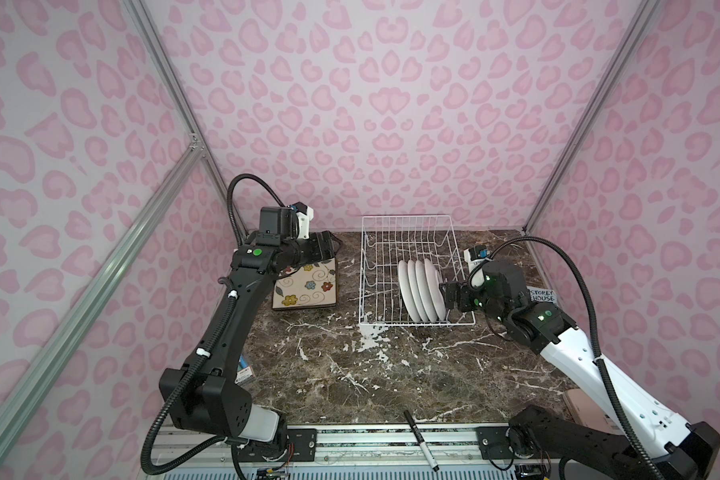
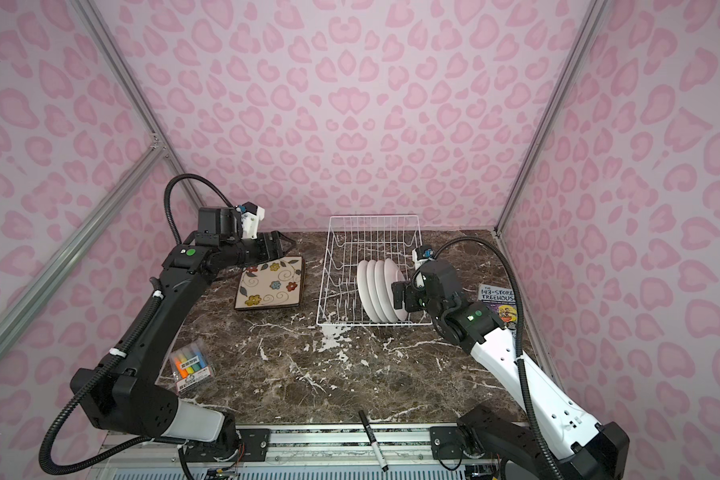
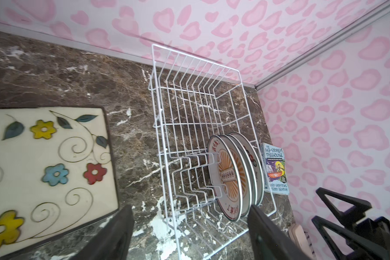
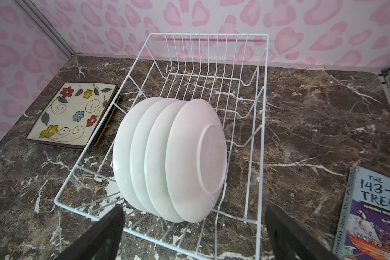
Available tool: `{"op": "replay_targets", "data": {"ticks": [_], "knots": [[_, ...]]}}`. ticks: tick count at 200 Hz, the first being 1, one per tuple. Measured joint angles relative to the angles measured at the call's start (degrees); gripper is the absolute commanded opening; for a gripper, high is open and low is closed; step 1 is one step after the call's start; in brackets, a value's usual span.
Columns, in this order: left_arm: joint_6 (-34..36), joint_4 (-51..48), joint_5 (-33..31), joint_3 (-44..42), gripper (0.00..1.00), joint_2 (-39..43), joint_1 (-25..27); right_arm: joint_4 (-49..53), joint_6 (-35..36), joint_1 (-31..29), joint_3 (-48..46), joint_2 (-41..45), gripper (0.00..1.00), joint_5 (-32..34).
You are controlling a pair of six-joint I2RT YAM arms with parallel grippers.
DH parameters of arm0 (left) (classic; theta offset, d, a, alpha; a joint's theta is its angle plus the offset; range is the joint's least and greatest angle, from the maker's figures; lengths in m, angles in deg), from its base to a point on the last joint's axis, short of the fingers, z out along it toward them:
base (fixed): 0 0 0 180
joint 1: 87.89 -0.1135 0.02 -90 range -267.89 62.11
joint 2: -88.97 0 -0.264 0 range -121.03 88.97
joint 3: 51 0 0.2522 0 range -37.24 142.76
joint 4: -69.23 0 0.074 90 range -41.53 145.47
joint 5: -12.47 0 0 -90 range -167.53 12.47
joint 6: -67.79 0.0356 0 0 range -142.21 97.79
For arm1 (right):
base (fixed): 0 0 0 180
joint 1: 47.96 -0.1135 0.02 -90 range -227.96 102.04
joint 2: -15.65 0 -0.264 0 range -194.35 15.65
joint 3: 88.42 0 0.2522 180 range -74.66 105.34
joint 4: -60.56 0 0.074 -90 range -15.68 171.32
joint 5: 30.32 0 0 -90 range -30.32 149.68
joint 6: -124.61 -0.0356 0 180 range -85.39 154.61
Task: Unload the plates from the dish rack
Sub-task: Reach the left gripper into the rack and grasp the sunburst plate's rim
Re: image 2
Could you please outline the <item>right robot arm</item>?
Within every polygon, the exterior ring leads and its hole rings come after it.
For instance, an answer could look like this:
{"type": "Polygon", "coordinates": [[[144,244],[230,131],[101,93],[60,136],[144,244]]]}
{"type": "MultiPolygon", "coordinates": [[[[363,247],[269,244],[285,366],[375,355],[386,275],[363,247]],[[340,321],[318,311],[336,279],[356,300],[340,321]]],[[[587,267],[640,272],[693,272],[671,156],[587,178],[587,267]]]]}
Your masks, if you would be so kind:
{"type": "Polygon", "coordinates": [[[523,408],[528,424],[505,421],[486,407],[459,420],[470,443],[499,455],[512,479],[621,479],[630,439],[615,422],[603,423],[572,400],[526,353],[519,328],[466,295],[445,260],[421,265],[408,281],[387,281],[396,310],[423,311],[440,335],[488,370],[523,408]]]}

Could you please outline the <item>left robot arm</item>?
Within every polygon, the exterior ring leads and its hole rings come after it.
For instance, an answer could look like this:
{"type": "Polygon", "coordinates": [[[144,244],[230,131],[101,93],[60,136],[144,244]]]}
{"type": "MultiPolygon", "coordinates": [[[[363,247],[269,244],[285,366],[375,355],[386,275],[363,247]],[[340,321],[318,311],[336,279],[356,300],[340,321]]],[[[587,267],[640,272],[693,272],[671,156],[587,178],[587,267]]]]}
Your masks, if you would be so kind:
{"type": "Polygon", "coordinates": [[[124,336],[97,367],[79,369],[70,382],[94,427],[237,448],[233,415],[193,406],[156,381],[187,315],[221,271],[283,257],[281,234],[258,230],[264,217],[264,208],[251,202],[200,210],[197,229],[167,255],[152,296],[124,336]]]}

